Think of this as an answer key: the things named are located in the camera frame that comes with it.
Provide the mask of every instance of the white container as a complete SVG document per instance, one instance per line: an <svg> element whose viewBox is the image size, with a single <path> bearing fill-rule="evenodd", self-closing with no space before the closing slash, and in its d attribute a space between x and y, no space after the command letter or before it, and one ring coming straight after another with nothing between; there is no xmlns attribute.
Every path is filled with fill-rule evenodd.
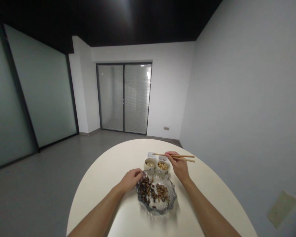
<svg viewBox="0 0 296 237"><path fill-rule="evenodd" d="M159 161L168 162L168 157L166 157L166 156L159 156Z"/></svg>
<svg viewBox="0 0 296 237"><path fill-rule="evenodd" d="M166 170L161 169L161 168L158 166L159 162L160 162L160 163L163 163L163 164L165 164L165 165L167 165L168 169L166 169ZM160 170L160 171L161 171L162 173L164 173L164 174L168 174L168 173L169 173L169 169L170 169L170 163L169 163L169 162L165 162L165 161L163 161L163 160L159 160L158 163L156 164L156 170Z"/></svg>
<svg viewBox="0 0 296 237"><path fill-rule="evenodd" d="M158 161L158 156L157 155L153 155L154 152L150 151L148 152L147 157L151 158L151 159L155 159L155 161Z"/></svg>
<svg viewBox="0 0 296 237"><path fill-rule="evenodd" d="M154 169L156 167L156 160L152 158L148 158L145 160L144 163L144 170Z"/></svg>

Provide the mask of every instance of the electrical outlet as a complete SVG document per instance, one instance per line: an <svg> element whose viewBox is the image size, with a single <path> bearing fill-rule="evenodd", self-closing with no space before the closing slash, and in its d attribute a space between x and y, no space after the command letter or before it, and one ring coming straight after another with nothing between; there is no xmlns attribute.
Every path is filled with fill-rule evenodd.
<svg viewBox="0 0 296 237"><path fill-rule="evenodd" d="M267 217L273 223L274 227L278 228L295 206L296 198L282 191L276 203L267 214Z"/></svg>

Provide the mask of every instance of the person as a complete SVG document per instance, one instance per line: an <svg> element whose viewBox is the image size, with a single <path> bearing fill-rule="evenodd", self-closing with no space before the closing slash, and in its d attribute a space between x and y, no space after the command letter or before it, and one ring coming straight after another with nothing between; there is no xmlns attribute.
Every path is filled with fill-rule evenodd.
<svg viewBox="0 0 296 237"><path fill-rule="evenodd" d="M187 162L173 158L171 155L178 155L174 151L166 152L165 155L171 162L174 173L183 184L206 237L240 237L232 225L217 211L191 180ZM142 177L141 169L128 171L106 197L81 220L68 237L104 236L117 204L128 191L135 187Z"/></svg>

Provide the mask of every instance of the gray floor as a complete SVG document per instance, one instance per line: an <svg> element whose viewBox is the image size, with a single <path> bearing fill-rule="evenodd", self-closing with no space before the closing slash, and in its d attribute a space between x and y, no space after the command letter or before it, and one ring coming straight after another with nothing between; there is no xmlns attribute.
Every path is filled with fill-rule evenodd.
<svg viewBox="0 0 296 237"><path fill-rule="evenodd" d="M111 147L141 138L105 130L77 135L1 169L0 236L66 236L73 197L90 165Z"/></svg>

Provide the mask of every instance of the hand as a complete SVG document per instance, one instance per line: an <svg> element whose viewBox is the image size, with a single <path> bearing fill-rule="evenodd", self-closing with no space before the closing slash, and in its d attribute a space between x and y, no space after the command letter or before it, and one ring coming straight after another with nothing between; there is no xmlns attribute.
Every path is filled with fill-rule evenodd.
<svg viewBox="0 0 296 237"><path fill-rule="evenodd" d="M168 157L169 161L171 162L174 173L179 178L181 183L184 183L191 179L188 174L187 162L184 160L176 160L175 157L173 158L171 156L171 155L179 155L179 153L175 151L167 151L164 154Z"/></svg>
<svg viewBox="0 0 296 237"><path fill-rule="evenodd" d="M135 187L142 176L143 173L141 169L138 168L130 170L126 173L117 186L119 186L123 193L127 193Z"/></svg>

